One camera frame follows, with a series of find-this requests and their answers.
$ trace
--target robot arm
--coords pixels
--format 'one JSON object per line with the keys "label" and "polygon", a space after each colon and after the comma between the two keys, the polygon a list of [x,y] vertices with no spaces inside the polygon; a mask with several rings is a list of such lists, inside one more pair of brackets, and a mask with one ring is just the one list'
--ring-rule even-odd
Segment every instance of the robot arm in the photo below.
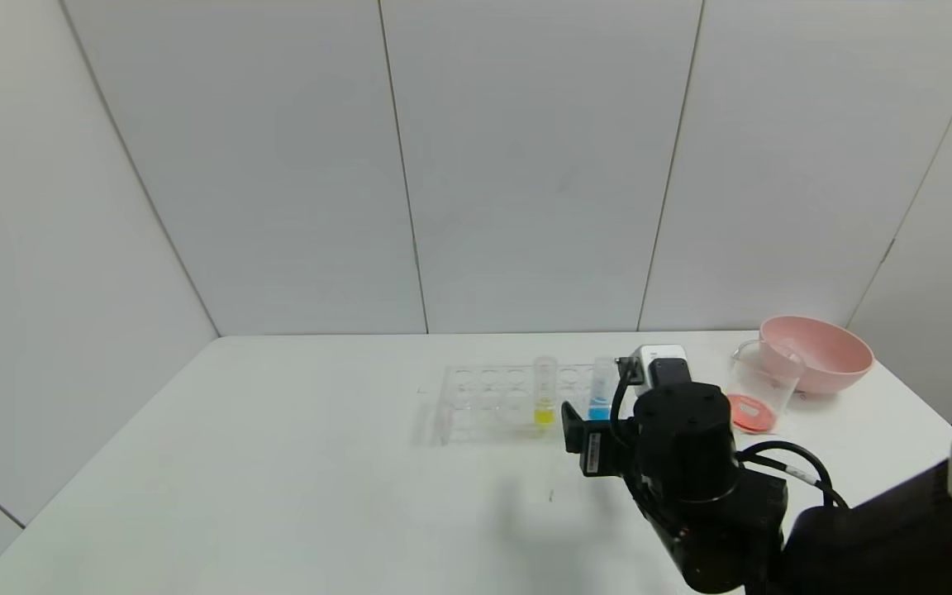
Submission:
{"label": "robot arm", "polygon": [[[693,382],[683,359],[643,362],[635,355],[616,364],[620,384],[609,421],[583,421],[563,404],[566,449],[579,455],[586,477],[623,479],[691,588],[723,593],[744,585],[749,595],[952,588],[950,463],[851,511],[806,453],[822,475],[815,485],[826,493],[825,506],[802,513],[785,545],[785,482],[745,466],[775,462],[759,455],[766,450],[759,445],[736,451],[721,390]],[[647,389],[634,416],[621,421],[630,385]]]}

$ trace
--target label sticker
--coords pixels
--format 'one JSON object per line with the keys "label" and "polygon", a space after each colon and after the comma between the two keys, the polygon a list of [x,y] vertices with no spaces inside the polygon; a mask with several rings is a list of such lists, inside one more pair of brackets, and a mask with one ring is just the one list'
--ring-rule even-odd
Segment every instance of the label sticker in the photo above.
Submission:
{"label": "label sticker", "polygon": [[601,433],[594,432],[590,434],[590,440],[586,447],[586,472],[587,474],[596,474],[597,467],[601,459]]}

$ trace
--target test tube with blue liquid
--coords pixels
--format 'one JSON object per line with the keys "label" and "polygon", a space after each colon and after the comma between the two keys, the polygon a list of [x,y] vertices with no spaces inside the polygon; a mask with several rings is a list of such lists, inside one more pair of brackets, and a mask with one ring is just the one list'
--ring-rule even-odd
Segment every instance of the test tube with blue liquid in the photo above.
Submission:
{"label": "test tube with blue liquid", "polygon": [[612,397],[616,394],[618,370],[612,358],[597,358],[593,361],[593,380],[590,380],[590,407],[588,419],[608,419],[612,410]]}

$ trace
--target black cable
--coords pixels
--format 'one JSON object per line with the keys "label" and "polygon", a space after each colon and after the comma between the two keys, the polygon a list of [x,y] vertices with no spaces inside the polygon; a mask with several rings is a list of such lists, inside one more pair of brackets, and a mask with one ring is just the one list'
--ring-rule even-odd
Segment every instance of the black cable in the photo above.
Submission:
{"label": "black cable", "polygon": [[[770,467],[771,469],[776,469],[777,471],[783,472],[783,474],[796,475],[796,474],[793,474],[793,472],[790,472],[788,470],[788,464],[779,462],[779,460],[776,460],[776,459],[768,459],[768,457],[766,456],[746,455],[744,452],[738,452],[737,460],[741,460],[741,462],[745,462],[745,463],[762,464],[762,466],[764,467]],[[831,506],[832,503],[835,502],[836,506],[839,506],[839,508],[843,508],[845,510],[850,508],[850,506],[847,505],[846,501],[843,500],[843,497],[840,496],[840,494],[837,493],[835,489],[832,489],[832,486],[825,485],[825,482],[822,482],[820,479],[818,479],[815,483],[813,483],[813,487],[820,489],[824,493],[825,506]]]}
{"label": "black cable", "polygon": [[634,376],[635,361],[632,358],[623,358],[621,361],[626,362],[626,369],[623,369],[624,366],[622,365],[619,366],[619,384],[616,385],[616,394],[612,395],[612,409],[608,412],[608,429],[612,431],[612,437],[616,438],[620,445],[626,447],[630,443],[623,434],[623,423],[619,421],[619,410],[620,407],[623,407],[623,395],[626,394],[626,389],[631,385],[631,376]]}
{"label": "black cable", "polygon": [[826,486],[832,487],[832,479],[828,477],[828,469],[826,469],[821,460],[818,459],[808,449],[805,449],[797,444],[786,443],[785,440],[768,440],[764,443],[751,445],[750,447],[745,448],[743,452],[745,455],[758,455],[764,450],[787,450],[789,452],[796,453],[796,455],[802,456],[809,464],[812,464],[813,468],[815,468],[817,471],[817,477],[819,477]]}

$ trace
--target blue liquid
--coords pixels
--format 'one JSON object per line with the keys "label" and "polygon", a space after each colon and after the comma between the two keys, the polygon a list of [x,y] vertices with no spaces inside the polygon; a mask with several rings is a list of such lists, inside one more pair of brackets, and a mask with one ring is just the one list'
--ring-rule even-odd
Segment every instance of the blue liquid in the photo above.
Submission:
{"label": "blue liquid", "polygon": [[586,418],[604,421],[604,419],[608,419],[608,414],[611,413],[611,410],[612,404],[606,402],[606,400],[592,399],[590,400],[590,409],[586,411]]}

